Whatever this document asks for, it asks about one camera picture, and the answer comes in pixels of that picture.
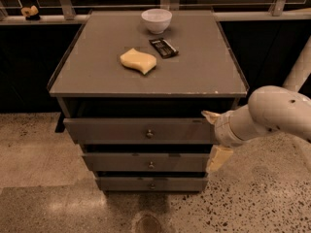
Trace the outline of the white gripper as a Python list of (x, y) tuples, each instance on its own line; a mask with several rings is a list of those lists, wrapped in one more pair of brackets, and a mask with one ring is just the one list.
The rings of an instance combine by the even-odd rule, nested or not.
[(211, 148), (206, 167), (207, 173), (211, 174), (218, 171), (230, 159), (233, 155), (231, 148), (239, 147), (246, 142), (240, 135), (244, 119), (237, 111), (228, 111), (221, 115), (210, 111), (201, 113), (210, 124), (215, 124), (215, 136), (221, 145), (214, 145)]

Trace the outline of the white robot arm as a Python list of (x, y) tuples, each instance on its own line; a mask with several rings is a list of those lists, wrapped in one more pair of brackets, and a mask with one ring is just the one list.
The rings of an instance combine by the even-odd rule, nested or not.
[(219, 170), (234, 148), (258, 137), (285, 132), (310, 142), (311, 100), (299, 92), (310, 73), (311, 38), (282, 86), (266, 85), (254, 90), (248, 103), (236, 110), (223, 114), (204, 111), (218, 141), (211, 148), (206, 171)]

